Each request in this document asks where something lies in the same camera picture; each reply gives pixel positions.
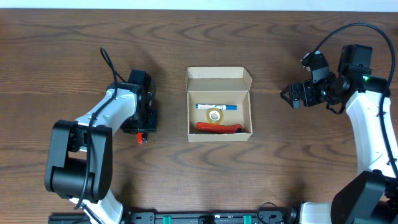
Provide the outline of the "red black stapler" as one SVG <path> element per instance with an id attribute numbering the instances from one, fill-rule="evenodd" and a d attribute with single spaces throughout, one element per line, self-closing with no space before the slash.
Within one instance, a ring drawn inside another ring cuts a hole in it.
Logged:
<path id="1" fill-rule="evenodd" d="M 139 145 L 147 144 L 147 136 L 146 132 L 138 132 L 136 134 L 136 141 Z"/>

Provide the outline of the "red box cutter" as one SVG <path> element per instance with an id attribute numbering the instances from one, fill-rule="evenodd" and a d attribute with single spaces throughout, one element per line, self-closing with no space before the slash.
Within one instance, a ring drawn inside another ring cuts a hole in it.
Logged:
<path id="1" fill-rule="evenodd" d="M 240 133 L 242 131 L 242 126 L 240 124 L 220 125 L 220 124 L 197 122 L 196 128 L 202 131 L 208 131 L 217 134 L 235 134 L 235 133 Z"/>

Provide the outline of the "brown cardboard box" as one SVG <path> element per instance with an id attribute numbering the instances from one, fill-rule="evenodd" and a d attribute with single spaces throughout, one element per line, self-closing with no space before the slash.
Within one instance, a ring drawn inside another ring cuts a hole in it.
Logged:
<path id="1" fill-rule="evenodd" d="M 252 78 L 244 67 L 188 67 L 186 72 L 187 122 L 189 142 L 247 141 L 252 135 Z M 199 105 L 235 106 L 222 110 L 222 127 L 241 126 L 236 133 L 200 130 L 197 123 L 208 123 L 208 108 Z"/>

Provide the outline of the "blue capped whiteboard marker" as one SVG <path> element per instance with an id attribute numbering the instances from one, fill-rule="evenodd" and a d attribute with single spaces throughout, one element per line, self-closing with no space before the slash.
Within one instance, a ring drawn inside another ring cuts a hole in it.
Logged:
<path id="1" fill-rule="evenodd" d="M 196 109 L 207 110 L 207 109 L 219 109 L 219 110 L 237 110 L 236 105 L 220 105 L 220 104 L 196 104 Z"/>

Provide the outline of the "clear yellow tape roll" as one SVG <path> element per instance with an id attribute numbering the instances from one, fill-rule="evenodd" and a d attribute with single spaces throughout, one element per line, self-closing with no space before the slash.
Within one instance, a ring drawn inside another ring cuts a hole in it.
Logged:
<path id="1" fill-rule="evenodd" d="M 218 108 L 208 109 L 206 118 L 210 124 L 220 124 L 223 120 L 223 112 Z"/>

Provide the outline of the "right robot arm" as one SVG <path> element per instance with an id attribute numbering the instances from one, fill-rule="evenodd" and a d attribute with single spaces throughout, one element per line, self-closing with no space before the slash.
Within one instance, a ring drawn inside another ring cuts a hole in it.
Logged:
<path id="1" fill-rule="evenodd" d="M 325 56 L 310 52 L 301 63 L 311 73 L 303 82 L 289 84 L 280 94 L 292 108 L 340 104 L 353 127 L 358 175 L 332 202 L 304 202 L 295 223 L 397 223 L 397 142 L 392 127 L 391 101 L 382 97 L 386 79 L 371 74 L 372 48 L 346 45 L 338 72 Z"/>

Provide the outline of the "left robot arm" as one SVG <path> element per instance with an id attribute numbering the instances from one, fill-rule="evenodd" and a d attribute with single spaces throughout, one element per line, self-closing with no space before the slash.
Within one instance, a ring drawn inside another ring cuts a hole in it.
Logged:
<path id="1" fill-rule="evenodd" d="M 133 134 L 145 144 L 157 126 L 151 108 L 155 83 L 143 70 L 132 70 L 128 81 L 110 84 L 104 98 L 74 121 L 52 128 L 45 188 L 82 209 L 81 215 L 51 215 L 49 223 L 130 223 L 131 212 L 110 190 L 113 136 Z"/>

